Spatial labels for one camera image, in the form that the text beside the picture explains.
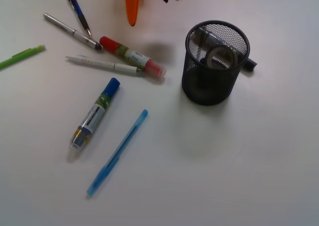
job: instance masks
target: marker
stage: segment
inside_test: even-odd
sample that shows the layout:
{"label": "marker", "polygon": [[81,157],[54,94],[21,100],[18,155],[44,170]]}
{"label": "marker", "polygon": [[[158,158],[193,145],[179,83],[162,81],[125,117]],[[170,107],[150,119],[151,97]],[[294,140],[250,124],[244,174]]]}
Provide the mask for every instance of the marker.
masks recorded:
{"label": "marker", "polygon": [[69,27],[68,25],[60,22],[58,19],[55,19],[54,17],[50,16],[47,13],[45,13],[43,16],[48,22],[56,25],[57,27],[61,28],[64,31],[66,31],[68,34],[70,34],[71,36],[73,36],[77,40],[81,41],[82,43],[88,45],[92,49],[102,50],[102,47],[99,43],[87,38],[85,35],[79,33],[76,29]]}
{"label": "marker", "polygon": [[109,69],[109,70],[113,70],[113,71],[134,74],[136,76],[142,74],[142,70],[138,69],[137,67],[107,62],[107,61],[103,61],[103,60],[90,59],[90,58],[87,58],[86,56],[83,56],[83,55],[67,56],[66,58],[68,58],[69,61],[72,61],[75,63],[82,63],[82,64],[87,64],[90,66],[99,66],[99,67],[103,67],[105,69]]}
{"label": "marker", "polygon": [[16,55],[14,55],[13,57],[11,57],[8,60],[5,60],[3,62],[0,63],[0,70],[3,68],[6,68],[7,66],[10,66],[12,64],[15,64],[19,61],[22,61],[28,57],[31,57],[35,54],[38,54],[39,52],[42,52],[45,50],[45,46],[44,45],[39,45],[36,48],[29,48],[27,50],[24,50],[23,52],[20,52]]}
{"label": "marker", "polygon": [[136,133],[136,131],[138,130],[140,125],[143,123],[143,121],[147,117],[148,113],[149,112],[147,110],[143,110],[143,112],[141,113],[141,115],[139,116],[139,118],[137,119],[135,124],[132,126],[130,131],[124,137],[124,139],[122,140],[122,142],[120,143],[118,148],[115,150],[113,155],[110,157],[110,159],[108,160],[106,165],[100,170],[100,172],[96,176],[95,180],[93,181],[93,183],[91,184],[91,186],[87,190],[87,193],[89,196],[94,195],[96,190],[99,188],[99,186],[102,184],[102,182],[106,179],[106,177],[109,175],[111,170],[114,168],[116,163],[119,161],[120,155],[125,150],[128,143],[130,142],[130,140],[132,139],[132,137],[134,136],[134,134]]}
{"label": "marker", "polygon": [[129,63],[155,78],[161,79],[166,74],[166,70],[154,63],[150,58],[138,53],[137,51],[130,50],[128,47],[105,36],[100,39],[100,44],[113,54],[127,60]]}
{"label": "marker", "polygon": [[119,86],[120,83],[117,79],[112,78],[110,80],[85,119],[75,131],[70,143],[71,149],[80,150],[90,140]]}

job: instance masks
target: black mesh pencil holder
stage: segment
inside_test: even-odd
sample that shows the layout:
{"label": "black mesh pencil holder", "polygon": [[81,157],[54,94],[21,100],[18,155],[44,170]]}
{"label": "black mesh pencil holder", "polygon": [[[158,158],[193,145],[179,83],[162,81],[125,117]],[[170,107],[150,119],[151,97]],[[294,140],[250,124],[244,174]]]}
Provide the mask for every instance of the black mesh pencil holder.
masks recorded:
{"label": "black mesh pencil holder", "polygon": [[200,105],[216,105],[231,93],[250,46],[232,24],[211,20],[196,25],[186,38],[182,87]]}

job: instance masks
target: green pen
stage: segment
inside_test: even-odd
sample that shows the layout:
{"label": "green pen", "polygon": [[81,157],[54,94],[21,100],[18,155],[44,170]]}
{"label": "green pen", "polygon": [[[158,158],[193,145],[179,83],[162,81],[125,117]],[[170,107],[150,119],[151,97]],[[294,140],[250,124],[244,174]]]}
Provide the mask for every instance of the green pen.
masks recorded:
{"label": "green pen", "polygon": [[44,50],[45,50],[45,46],[44,45],[39,45],[36,48],[29,48],[27,50],[24,50],[23,52],[20,52],[20,53],[14,55],[12,58],[1,62],[0,63],[0,70],[5,68],[5,67],[7,67],[7,66],[15,64],[15,63],[17,63],[19,61],[22,61],[22,60],[24,60],[24,59],[26,59],[26,58],[28,58],[30,56],[38,54],[39,52],[44,51]]}

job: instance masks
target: pen clip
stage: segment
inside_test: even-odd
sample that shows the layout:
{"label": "pen clip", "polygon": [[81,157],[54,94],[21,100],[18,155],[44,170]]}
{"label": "pen clip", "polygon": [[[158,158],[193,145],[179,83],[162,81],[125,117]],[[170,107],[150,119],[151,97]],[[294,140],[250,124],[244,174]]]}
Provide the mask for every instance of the pen clip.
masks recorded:
{"label": "pen clip", "polygon": [[73,5],[72,1],[71,1],[71,0],[68,0],[68,1],[70,2],[71,6],[73,7],[73,10],[75,10],[74,5]]}

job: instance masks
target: light blue ballpoint pen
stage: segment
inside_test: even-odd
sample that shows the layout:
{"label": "light blue ballpoint pen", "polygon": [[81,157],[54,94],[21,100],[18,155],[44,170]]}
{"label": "light blue ballpoint pen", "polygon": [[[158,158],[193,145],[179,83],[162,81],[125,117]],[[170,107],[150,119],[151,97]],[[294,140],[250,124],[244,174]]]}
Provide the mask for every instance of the light blue ballpoint pen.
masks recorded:
{"label": "light blue ballpoint pen", "polygon": [[89,196],[93,196],[94,195],[96,190],[99,188],[99,186],[102,184],[102,182],[109,175],[111,170],[114,168],[116,163],[119,161],[120,155],[124,151],[125,147],[128,145],[129,141],[132,139],[132,137],[134,136],[134,134],[136,133],[137,129],[142,124],[142,122],[145,120],[147,115],[148,115],[148,111],[147,110],[143,110],[143,112],[141,113],[141,115],[139,116],[139,118],[137,119],[135,124],[132,126],[132,128],[127,133],[125,138],[122,140],[122,142],[120,143],[118,148],[115,150],[115,152],[113,153],[111,158],[108,160],[106,165],[100,170],[100,172],[96,176],[95,180],[93,181],[93,183],[89,187],[89,189],[87,191]]}

